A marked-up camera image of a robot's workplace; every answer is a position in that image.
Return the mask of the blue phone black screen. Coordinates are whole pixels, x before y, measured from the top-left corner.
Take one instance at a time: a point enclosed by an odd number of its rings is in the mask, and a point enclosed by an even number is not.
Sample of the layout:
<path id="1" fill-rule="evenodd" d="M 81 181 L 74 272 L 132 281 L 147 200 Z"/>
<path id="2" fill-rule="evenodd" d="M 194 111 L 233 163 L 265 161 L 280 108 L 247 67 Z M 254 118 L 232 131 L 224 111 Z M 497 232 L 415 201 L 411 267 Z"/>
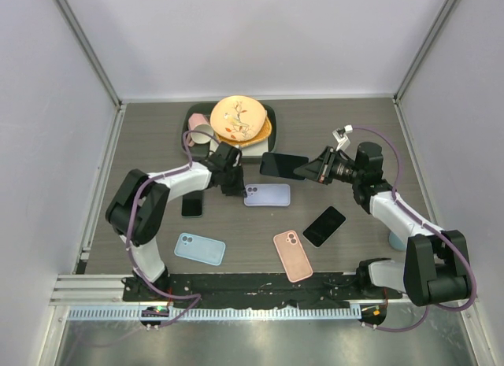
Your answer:
<path id="1" fill-rule="evenodd" d="M 305 156 L 266 152 L 261 157 L 259 172 L 263 176 L 303 181 L 305 178 L 295 174 L 294 170 L 308 162 L 309 158 Z"/>

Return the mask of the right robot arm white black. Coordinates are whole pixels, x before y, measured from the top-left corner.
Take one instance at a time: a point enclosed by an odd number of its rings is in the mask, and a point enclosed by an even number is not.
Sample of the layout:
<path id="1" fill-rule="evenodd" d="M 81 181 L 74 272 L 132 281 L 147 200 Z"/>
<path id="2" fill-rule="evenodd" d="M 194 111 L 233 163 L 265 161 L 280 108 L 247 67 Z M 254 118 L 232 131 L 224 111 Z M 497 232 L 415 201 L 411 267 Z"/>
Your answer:
<path id="1" fill-rule="evenodd" d="M 406 245 L 402 263 L 388 259 L 369 263 L 368 271 L 355 280 L 358 294 L 372 299 L 390 287 L 404 292 L 417 306 L 445 307 L 457 300 L 473 303 L 476 282 L 464 235 L 445 231 L 412 210 L 383 178 L 383 159 L 380 145 L 362 142 L 355 158 L 326 147 L 320 156 L 294 170 L 324 185 L 334 180 L 349 183 L 355 202 Z"/>

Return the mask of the lilac phone case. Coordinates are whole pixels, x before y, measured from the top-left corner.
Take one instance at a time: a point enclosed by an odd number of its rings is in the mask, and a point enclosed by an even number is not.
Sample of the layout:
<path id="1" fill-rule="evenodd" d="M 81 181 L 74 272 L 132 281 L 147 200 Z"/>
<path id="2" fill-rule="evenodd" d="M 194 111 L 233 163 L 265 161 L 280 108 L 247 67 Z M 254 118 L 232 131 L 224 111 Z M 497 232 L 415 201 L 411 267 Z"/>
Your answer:
<path id="1" fill-rule="evenodd" d="M 248 184 L 243 201 L 247 207 L 288 207 L 291 204 L 291 188 L 288 184 Z"/>

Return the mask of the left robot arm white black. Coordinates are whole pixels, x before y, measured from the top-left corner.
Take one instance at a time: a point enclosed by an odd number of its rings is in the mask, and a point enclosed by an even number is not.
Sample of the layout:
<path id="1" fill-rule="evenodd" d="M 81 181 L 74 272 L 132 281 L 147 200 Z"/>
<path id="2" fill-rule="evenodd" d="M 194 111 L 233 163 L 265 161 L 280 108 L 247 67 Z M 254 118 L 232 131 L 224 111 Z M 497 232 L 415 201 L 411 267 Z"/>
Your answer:
<path id="1" fill-rule="evenodd" d="M 140 292 L 152 302 L 169 295 L 169 270 L 159 253 L 156 236 L 167 204 L 186 194 L 219 187 L 222 194 L 246 195 L 242 151 L 226 142 L 205 158 L 178 168 L 147 174 L 132 169 L 106 210 L 106 221 L 124 242 Z"/>

